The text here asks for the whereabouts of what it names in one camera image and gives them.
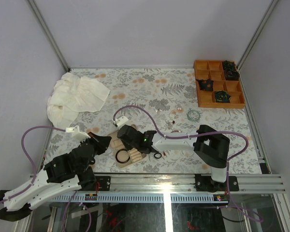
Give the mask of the black bangle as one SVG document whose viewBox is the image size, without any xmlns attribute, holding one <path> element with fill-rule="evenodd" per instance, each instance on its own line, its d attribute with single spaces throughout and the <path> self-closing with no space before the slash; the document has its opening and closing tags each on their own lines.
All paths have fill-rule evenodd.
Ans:
<svg viewBox="0 0 290 232">
<path fill-rule="evenodd" d="M 120 164 L 125 164 L 130 160 L 130 156 L 126 149 L 120 149 L 115 154 L 115 159 Z"/>
</svg>

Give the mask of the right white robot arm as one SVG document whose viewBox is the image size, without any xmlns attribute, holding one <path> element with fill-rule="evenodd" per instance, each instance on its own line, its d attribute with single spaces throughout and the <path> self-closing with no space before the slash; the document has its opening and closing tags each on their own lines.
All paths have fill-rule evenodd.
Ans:
<svg viewBox="0 0 290 232">
<path fill-rule="evenodd" d="M 194 151 L 211 167 L 211 186 L 223 190 L 228 185 L 227 158 L 230 140 L 207 125 L 200 125 L 195 135 L 167 133 L 160 135 L 155 130 L 144 133 L 132 126 L 122 126 L 118 133 L 126 149 L 135 148 L 143 154 L 162 153 L 168 150 Z"/>
</svg>

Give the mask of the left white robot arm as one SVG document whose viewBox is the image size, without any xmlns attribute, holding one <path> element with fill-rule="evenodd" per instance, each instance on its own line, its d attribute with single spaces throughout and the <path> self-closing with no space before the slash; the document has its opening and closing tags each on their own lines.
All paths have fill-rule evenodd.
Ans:
<svg viewBox="0 0 290 232">
<path fill-rule="evenodd" d="M 13 190 L 0 190 L 0 219 L 18 221 L 43 203 L 67 192 L 93 190 L 96 177 L 91 168 L 95 156 L 106 152 L 111 136 L 88 133 L 71 152 L 54 157 L 36 175 Z"/>
</svg>

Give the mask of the beige jewelry box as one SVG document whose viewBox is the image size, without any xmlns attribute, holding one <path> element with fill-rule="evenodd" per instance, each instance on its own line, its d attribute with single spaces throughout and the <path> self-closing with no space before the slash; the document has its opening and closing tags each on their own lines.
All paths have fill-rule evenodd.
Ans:
<svg viewBox="0 0 290 232">
<path fill-rule="evenodd" d="M 110 141 L 110 148 L 113 151 L 113 157 L 117 166 L 120 169 L 125 169 L 133 165 L 141 164 L 142 161 L 147 161 L 148 156 L 146 154 L 137 152 L 135 148 L 128 150 L 123 142 L 117 137 L 119 129 L 110 133 L 112 137 Z"/>
</svg>

